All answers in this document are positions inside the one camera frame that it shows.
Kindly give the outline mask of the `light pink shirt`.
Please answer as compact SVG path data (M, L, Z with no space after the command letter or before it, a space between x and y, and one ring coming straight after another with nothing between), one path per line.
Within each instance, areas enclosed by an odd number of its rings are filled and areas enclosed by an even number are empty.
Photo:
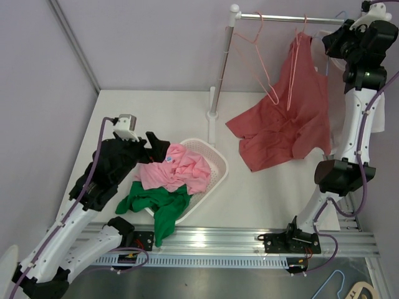
M186 186L189 195L205 192L211 179L211 168L205 158L187 147L173 143L160 163L141 164L135 181L143 189L165 188L175 192Z

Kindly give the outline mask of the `light blue wire hanger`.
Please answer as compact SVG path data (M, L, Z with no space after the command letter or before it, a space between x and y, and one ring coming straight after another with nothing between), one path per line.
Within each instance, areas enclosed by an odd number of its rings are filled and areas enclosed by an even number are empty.
M326 76L329 74L330 64L341 71L345 70L345 61L343 59L331 56L331 52L328 51L328 49L331 48L334 43L334 34L334 32L321 30L312 36L312 38L317 41L316 45L322 45L324 47L324 54L327 56L324 67Z

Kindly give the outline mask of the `pink wire hanger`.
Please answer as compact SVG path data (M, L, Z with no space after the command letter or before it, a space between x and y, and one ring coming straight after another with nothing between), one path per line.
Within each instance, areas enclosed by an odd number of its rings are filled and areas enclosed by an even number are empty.
M307 26L307 15L304 14L304 25L302 27L301 31L298 31L295 29L295 39L294 39L294 45L292 46L292 55L291 55L291 69L290 69L290 77L289 77L289 88L288 88L288 97L287 97L287 106L286 106L286 111L288 112L291 109L291 103L292 103L292 91L294 87L294 80L296 76L296 68L297 68L297 58L299 55L299 49L300 49L300 42L302 40L301 34L304 33L306 26Z
M232 46L235 49L235 51L238 53L240 59L245 64L246 68L250 71L252 78L254 78L256 80L256 82L261 87L262 91L265 93L265 96L272 102L273 105L278 105L279 104L279 96L278 96L275 88L271 84L270 76L268 74L266 65L264 63L264 60L262 58L262 55L261 55L259 47L258 47L258 39L259 39L259 36L263 29L264 18L262 17L262 14L259 11L256 11L255 15L259 17L260 25L259 25L259 28L258 28L254 38L251 40L248 37L246 37L238 32L235 32L235 33L233 33L233 41L231 43L232 43ZM266 78L266 80L262 80L260 78L259 74L256 72L256 68L248 61L248 59L241 52L239 47L235 44L235 40L237 40L237 39L241 39L241 40L245 41L246 43L252 45L252 47L256 53L257 61L260 63L262 74Z

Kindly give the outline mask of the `green t shirt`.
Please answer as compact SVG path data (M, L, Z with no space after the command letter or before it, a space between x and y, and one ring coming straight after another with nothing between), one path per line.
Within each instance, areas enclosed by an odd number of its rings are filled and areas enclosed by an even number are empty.
M191 195L186 185L169 192L163 187L145 190L140 181L134 181L130 193L122 199L115 210L117 215L128 211L140 212L146 208L154 212L155 246L161 247L163 240L175 231L175 222L189 206Z

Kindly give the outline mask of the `coral red shirt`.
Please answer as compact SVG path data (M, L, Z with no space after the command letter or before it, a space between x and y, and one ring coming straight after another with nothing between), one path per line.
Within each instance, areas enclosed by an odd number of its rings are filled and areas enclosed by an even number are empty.
M239 138L239 154L252 172L304 159L314 148L330 154L327 77L315 69L311 36L301 36L291 109L286 111L294 40L274 85L279 104L265 96L226 123Z

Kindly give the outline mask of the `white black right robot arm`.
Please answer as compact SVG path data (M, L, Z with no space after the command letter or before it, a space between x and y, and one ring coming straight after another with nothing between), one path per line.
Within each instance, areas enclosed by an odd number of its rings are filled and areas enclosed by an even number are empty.
M322 161L315 170L317 185L305 209L287 226L284 246L291 252L319 244L317 226L326 207L338 207L348 193L363 189L376 169L369 165L368 145L378 102L388 87L382 66L387 50L397 40L398 28L390 21L347 19L335 32L322 38L326 56L345 61L345 120L341 141L333 159Z

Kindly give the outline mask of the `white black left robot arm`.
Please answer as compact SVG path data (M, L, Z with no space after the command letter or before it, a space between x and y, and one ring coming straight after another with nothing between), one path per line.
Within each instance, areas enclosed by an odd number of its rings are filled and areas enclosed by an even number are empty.
M29 298L62 298L74 279L101 255L134 248L135 227L121 217L110 219L95 237L72 248L131 170L138 164L162 162L170 146L150 131L145 139L113 135L107 140L99 138L93 160L69 193L64 210L16 267L12 294L20 288Z

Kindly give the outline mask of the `wooden hanger on floor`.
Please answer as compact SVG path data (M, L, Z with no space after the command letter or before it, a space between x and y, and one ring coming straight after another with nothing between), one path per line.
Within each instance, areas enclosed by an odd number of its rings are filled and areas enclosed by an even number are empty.
M374 289L371 284L367 282L357 282L355 283L351 289L349 290L348 294L345 296L345 299L379 299L380 295Z

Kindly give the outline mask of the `white perforated plastic basket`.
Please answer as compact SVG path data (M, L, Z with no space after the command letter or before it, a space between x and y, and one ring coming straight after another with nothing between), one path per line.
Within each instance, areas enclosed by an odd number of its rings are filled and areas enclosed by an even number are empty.
M210 196L227 177L229 171L228 162L225 157L209 143L198 138L188 138L181 141L179 144L195 153L201 154L205 158L211 168L211 179L205 192L191 195L190 204L176 221L177 224L189 217L189 215Z

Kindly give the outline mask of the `silver clothes rack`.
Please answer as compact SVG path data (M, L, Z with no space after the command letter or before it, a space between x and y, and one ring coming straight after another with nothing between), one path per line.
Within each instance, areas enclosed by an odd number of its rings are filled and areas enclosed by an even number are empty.
M264 18L264 21L304 23L304 17L299 17L299 16L275 16L275 15L262 14L262 17ZM338 17L335 17L333 19L318 18L318 17L307 17L307 18L308 18L307 20L308 24L340 26L344 23L344 20L339 19ZM208 143L211 146L216 145L216 120L218 119L217 107L219 102L219 96L221 93L224 73L227 66L229 50L231 47L231 41L234 33L234 27L236 21L239 20L256 21L260 19L258 16L255 15L255 13L249 14L241 12L237 4L233 4L229 8L228 26L225 29L223 55L221 59L221 65L218 71L218 79L216 81L216 85L210 88L209 111L206 114L206 117L208 119Z

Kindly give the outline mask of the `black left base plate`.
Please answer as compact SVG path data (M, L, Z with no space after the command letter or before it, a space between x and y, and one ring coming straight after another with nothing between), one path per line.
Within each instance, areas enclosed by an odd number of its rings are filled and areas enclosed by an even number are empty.
M151 252L154 240L155 236L152 231L134 231L123 238L121 247L136 247Z

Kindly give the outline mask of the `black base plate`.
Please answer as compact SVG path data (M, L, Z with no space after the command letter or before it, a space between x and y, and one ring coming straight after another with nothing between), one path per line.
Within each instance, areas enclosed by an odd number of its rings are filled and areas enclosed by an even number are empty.
M136 247L151 252L154 240L155 236L152 231L134 231L123 238L121 247Z
M265 252L268 254L321 253L319 237L315 233L269 233L258 235L257 239L263 242Z

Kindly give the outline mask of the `aluminium mounting rail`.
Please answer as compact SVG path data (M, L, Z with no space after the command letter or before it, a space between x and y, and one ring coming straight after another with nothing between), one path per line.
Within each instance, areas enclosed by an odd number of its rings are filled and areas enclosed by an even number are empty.
M258 235L275 230L233 229L206 227L177 227L175 233L153 247L151 254L164 255L226 255L226 256L270 256ZM380 251L375 237L370 232L342 230L323 231L338 242L337 257L379 257Z

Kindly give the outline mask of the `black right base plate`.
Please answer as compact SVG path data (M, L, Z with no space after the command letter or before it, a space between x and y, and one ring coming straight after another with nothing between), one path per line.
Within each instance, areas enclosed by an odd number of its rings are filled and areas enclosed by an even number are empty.
M265 252L268 254L321 253L319 237L315 233L269 233L258 235L257 239L263 242Z

